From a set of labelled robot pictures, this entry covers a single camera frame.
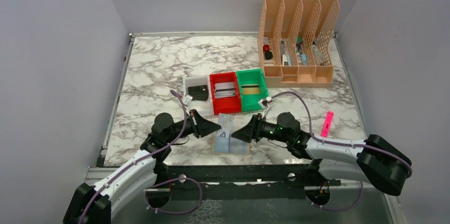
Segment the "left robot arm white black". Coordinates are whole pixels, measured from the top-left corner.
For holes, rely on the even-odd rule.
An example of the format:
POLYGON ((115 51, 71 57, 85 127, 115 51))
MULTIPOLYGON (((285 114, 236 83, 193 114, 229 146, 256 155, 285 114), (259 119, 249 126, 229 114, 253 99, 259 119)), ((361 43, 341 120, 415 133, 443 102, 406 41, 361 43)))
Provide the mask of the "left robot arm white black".
POLYGON ((203 118, 195 109, 186 112, 179 122, 174 122, 169 113, 158 114, 150 134, 129 161, 101 181, 83 183, 75 190, 63 223, 111 223, 139 192, 162 177, 163 162, 172 144, 182 137, 201 138, 220 129, 221 125, 203 118))

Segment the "red plastic bin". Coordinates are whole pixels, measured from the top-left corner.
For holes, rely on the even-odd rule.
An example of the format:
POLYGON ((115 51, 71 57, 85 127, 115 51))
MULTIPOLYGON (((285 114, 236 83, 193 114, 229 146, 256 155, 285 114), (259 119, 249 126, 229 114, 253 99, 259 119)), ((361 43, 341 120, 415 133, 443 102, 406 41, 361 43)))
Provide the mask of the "red plastic bin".
POLYGON ((210 74, 210 86, 215 115, 241 112, 241 97, 235 72, 210 74))

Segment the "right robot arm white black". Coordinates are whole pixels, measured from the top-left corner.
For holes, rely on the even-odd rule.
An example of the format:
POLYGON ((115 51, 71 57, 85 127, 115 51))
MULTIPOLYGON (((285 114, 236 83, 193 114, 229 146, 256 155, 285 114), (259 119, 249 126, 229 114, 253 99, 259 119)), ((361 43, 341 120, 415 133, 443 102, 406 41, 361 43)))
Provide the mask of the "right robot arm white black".
POLYGON ((278 115, 276 123, 262 114, 232 133, 246 143, 262 138, 285 143, 295 157, 314 160, 321 179, 348 179, 372 184, 379 191, 399 196, 411 174, 411 160, 379 135, 365 140, 314 138, 303 131, 292 113, 278 115))

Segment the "green plastic bin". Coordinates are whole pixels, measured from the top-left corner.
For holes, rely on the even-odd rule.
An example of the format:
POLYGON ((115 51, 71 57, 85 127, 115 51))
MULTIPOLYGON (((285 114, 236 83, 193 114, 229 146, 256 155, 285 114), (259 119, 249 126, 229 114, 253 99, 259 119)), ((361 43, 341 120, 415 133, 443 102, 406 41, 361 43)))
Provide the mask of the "green plastic bin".
POLYGON ((241 110, 255 111, 263 109, 259 101, 268 96, 263 71, 258 69, 240 70, 236 72, 241 96, 241 110))

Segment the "silver credit card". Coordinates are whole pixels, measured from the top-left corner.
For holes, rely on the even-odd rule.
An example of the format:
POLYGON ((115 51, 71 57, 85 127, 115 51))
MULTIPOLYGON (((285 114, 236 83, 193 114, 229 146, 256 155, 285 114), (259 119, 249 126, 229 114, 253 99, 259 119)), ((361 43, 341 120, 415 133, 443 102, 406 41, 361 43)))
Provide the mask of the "silver credit card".
POLYGON ((233 82, 222 82, 214 84, 214 97, 216 99, 234 97, 236 94, 233 82))

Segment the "white plastic bin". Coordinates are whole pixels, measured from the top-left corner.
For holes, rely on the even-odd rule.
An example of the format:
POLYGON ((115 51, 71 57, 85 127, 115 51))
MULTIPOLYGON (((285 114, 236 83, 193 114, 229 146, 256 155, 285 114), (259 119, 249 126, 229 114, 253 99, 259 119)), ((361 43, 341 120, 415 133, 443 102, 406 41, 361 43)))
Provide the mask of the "white plastic bin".
POLYGON ((198 113, 203 117, 209 117, 214 115, 210 78, 208 75, 184 77, 183 78, 183 96, 188 95, 187 88, 196 85, 206 84, 209 89, 209 98, 207 101, 194 101, 188 105, 189 109, 196 109, 198 113))

